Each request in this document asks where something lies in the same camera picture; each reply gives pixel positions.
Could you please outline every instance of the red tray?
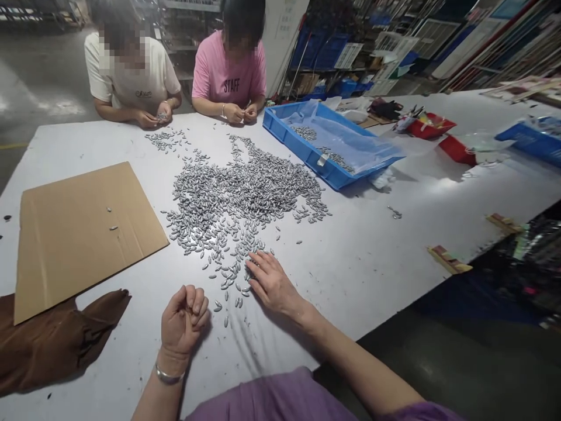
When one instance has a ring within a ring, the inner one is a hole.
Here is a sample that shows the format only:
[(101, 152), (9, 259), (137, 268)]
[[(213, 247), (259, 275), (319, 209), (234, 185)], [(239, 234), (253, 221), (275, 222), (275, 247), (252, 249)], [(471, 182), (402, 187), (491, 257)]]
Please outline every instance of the red tray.
[(421, 123), (419, 120), (415, 120), (408, 128), (407, 131), (411, 133), (415, 137), (420, 137), (421, 139), (436, 139), (437, 137), (442, 136), (448, 130), (456, 126), (456, 123), (451, 122), (450, 120), (443, 119), (442, 117), (433, 114), (427, 113), (427, 116), (432, 121), (442, 121), (442, 127), (436, 128), (424, 123)]
[(472, 167), (477, 165), (475, 155), (468, 153), (465, 145), (451, 134), (449, 134), (446, 139), (441, 141), (438, 145), (457, 163), (471, 165)]

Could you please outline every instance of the hand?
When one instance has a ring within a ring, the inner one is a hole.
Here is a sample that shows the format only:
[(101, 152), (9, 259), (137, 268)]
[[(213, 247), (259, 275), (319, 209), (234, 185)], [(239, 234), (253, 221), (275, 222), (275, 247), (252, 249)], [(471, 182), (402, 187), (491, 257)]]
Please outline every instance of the hand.
[(169, 375), (179, 376), (187, 370), (193, 346), (208, 323), (209, 299), (202, 288), (182, 285), (171, 298), (162, 315), (162, 347), (158, 366)]
[(257, 121), (257, 105), (251, 104), (245, 109), (244, 122), (245, 123), (255, 123)]
[(244, 110), (238, 107), (236, 104), (229, 103), (224, 105), (224, 115), (226, 116), (228, 123), (239, 124), (244, 118)]
[(257, 278), (250, 279), (250, 285), (265, 307), (291, 319), (302, 314), (307, 301), (298, 294), (275, 256), (259, 250), (257, 254), (250, 253), (250, 257), (257, 263), (245, 262)]
[(144, 110), (135, 110), (134, 119), (143, 129), (153, 129), (158, 125), (158, 119)]
[[(165, 114), (165, 118), (162, 119), (158, 118), (160, 114)], [(166, 101), (160, 102), (160, 106), (158, 107), (158, 113), (156, 114), (156, 120), (158, 120), (160, 124), (167, 124), (171, 121), (172, 115), (173, 115), (173, 111), (171, 109), (171, 106)]]

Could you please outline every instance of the woman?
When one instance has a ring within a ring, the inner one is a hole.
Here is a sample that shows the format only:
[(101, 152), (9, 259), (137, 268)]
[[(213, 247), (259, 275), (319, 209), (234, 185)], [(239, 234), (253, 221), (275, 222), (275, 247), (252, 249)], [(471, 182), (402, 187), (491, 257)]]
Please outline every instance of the woman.
[[(336, 367), (373, 416), (386, 421), (459, 421), (450, 410), (426, 402), (411, 386), (340, 332), (286, 276), (277, 259), (258, 251), (247, 261), (256, 279), (251, 288), (265, 307), (289, 318), (307, 333)], [(162, 316), (162, 348), (133, 421), (175, 421), (183, 375), (201, 330), (208, 323), (209, 300), (201, 288), (181, 287)], [(307, 368), (241, 384), (200, 404), (188, 420), (356, 420)]]
[(222, 0), (224, 30), (201, 42), (193, 107), (230, 123), (254, 123), (265, 105), (265, 0)]
[(143, 129), (171, 121), (181, 86), (162, 44), (144, 37), (130, 0), (91, 0), (98, 32), (86, 37), (89, 87), (99, 116)]

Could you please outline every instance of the brown cloth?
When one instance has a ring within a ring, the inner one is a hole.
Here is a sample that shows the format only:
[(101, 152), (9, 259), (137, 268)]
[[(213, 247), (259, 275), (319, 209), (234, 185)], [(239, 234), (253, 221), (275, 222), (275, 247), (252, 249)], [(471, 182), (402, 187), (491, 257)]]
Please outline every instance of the brown cloth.
[(0, 396), (81, 375), (98, 359), (130, 301), (120, 289), (84, 311), (71, 298), (17, 326), (14, 294), (0, 297)]

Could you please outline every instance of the white table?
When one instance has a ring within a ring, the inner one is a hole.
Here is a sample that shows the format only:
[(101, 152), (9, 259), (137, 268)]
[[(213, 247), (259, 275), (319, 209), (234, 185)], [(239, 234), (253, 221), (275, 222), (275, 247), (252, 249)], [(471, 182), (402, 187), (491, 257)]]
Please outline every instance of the white table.
[[(457, 134), (475, 129), (497, 133), (528, 112), (528, 105), (508, 105), (477, 92), (408, 96), (399, 101), (406, 107), (424, 104), (429, 111), (446, 116), (458, 124), (453, 130)], [(560, 114), (542, 105), (530, 112)], [(251, 137), (258, 147), (280, 157), (291, 153), (262, 128), (261, 121), (239, 129), (214, 126), (215, 122), (189, 114), (175, 116), (172, 125), (188, 134), (191, 150), (198, 147), (210, 155), (211, 163), (225, 165), (231, 159), (226, 133)], [(503, 236), (485, 215), (498, 212), (523, 223), (561, 199), (561, 172), (514, 151), (512, 159), (500, 165), (470, 170), (468, 178), (464, 175), (467, 166), (434, 149), (435, 143), (403, 136), (395, 141), (421, 154), (396, 163), (397, 181), (391, 193), (350, 187), (342, 194), (327, 187), (323, 201), (333, 217), (297, 225), (288, 215), (277, 222), (280, 241), (275, 241), (275, 224), (259, 232), (275, 249), (299, 292), (354, 340), (449, 277), (427, 253), (427, 246), (441, 244), (470, 261)], [(299, 161), (293, 154), (290, 159)], [(0, 222), (4, 236), (0, 240), (1, 295), (15, 290), (22, 191), (122, 161), (131, 163), (165, 226), (165, 215), (159, 211), (175, 208), (172, 183), (183, 162), (176, 153), (158, 152), (144, 132), (127, 124), (39, 127), (0, 198), (0, 216), (13, 216), (8, 223)], [(387, 205), (403, 218), (394, 220)], [(303, 243), (295, 245), (300, 239)], [(294, 339), (286, 323), (270, 319), (253, 297), (244, 301), (242, 309), (234, 309), (233, 300), (224, 303), (219, 282), (208, 279), (208, 271), (200, 267), (198, 256), (184, 257), (183, 250), (172, 243), (80, 295), (80, 308), (118, 288), (127, 288), (133, 298), (101, 356), (84, 376), (4, 397), (0, 415), (6, 420), (128, 419), (160, 346), (161, 313), (181, 284), (204, 287), (211, 303), (219, 299), (230, 312), (227, 329), (222, 325), (224, 310), (213, 313), (213, 327), (192, 362), (182, 416), (240, 382), (299, 365), (318, 366), (306, 342)]]

